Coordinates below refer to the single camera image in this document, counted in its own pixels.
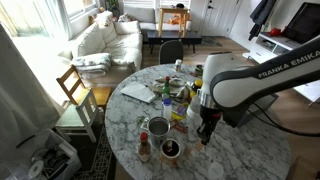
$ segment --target white cabinet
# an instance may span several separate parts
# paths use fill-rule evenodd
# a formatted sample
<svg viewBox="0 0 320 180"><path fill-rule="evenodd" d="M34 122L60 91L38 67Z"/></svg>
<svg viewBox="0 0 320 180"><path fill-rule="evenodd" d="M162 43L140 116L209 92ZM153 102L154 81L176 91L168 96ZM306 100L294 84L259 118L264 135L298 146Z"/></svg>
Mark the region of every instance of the white cabinet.
<svg viewBox="0 0 320 180"><path fill-rule="evenodd" d="M267 32L259 34L249 56L258 63L263 63L278 55L286 53L301 44L282 36L271 37Z"/></svg>
<svg viewBox="0 0 320 180"><path fill-rule="evenodd" d="M262 32L251 49L249 57L261 64L299 46L301 44L288 38L282 36L271 37L267 32ZM311 101L309 105L313 102L320 102L320 81L300 85L293 89L308 98Z"/></svg>

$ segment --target yellow bottle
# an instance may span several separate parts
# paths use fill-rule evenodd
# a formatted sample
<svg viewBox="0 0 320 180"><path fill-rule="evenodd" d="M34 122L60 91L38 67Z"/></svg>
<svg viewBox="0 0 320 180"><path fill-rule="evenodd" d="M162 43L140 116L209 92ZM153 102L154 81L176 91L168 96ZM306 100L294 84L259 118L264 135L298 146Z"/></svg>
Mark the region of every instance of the yellow bottle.
<svg viewBox="0 0 320 180"><path fill-rule="evenodd" d="M191 101L192 97L197 94L197 90L200 89L201 87L202 87L202 79L195 80L191 86L190 101Z"/></svg>

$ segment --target black chair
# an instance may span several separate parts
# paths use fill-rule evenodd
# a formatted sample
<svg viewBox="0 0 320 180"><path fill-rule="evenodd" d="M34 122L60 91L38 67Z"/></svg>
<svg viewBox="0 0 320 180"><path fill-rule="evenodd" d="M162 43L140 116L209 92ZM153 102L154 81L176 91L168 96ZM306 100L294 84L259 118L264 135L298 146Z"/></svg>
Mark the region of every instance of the black chair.
<svg viewBox="0 0 320 180"><path fill-rule="evenodd" d="M159 64L175 63L177 59L183 60L183 44L178 40L163 43L159 51Z"/></svg>

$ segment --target round marble table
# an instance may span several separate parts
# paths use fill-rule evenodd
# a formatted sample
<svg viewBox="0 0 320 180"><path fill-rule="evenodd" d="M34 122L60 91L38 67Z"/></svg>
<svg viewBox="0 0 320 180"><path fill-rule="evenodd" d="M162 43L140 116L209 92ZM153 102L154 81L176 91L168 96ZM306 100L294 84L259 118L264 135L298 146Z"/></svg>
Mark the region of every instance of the round marble table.
<svg viewBox="0 0 320 180"><path fill-rule="evenodd" d="M208 168L214 161L224 167L224 179L285 179L291 155L285 134L255 119L241 128L232 128L220 120L208 145L188 158L181 153L176 167L161 163L156 148L152 149L151 159L142 163L137 155L142 131L137 119L160 116L161 99L147 104L121 94L120 90L133 81L152 85L156 78L167 75L195 80L189 75L195 67L182 65L181 72L173 68L173 64L167 64L140 70L121 82L109 99L105 116L108 140L118 162L134 179L207 179ZM197 127L188 118L182 122L188 126L188 133L173 128L168 138L176 139L182 147L194 147L199 140Z"/></svg>

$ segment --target franka emika robot arm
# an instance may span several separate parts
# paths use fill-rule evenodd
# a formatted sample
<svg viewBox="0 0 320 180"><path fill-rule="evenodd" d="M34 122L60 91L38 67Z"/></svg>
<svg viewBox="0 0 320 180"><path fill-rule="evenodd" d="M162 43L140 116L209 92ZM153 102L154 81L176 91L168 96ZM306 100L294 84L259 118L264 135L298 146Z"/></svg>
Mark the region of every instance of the franka emika robot arm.
<svg viewBox="0 0 320 180"><path fill-rule="evenodd" d="M202 125L197 133L206 145L221 116L236 127L258 99L320 79L320 37L251 67L231 52L210 54L202 79L198 93Z"/></svg>

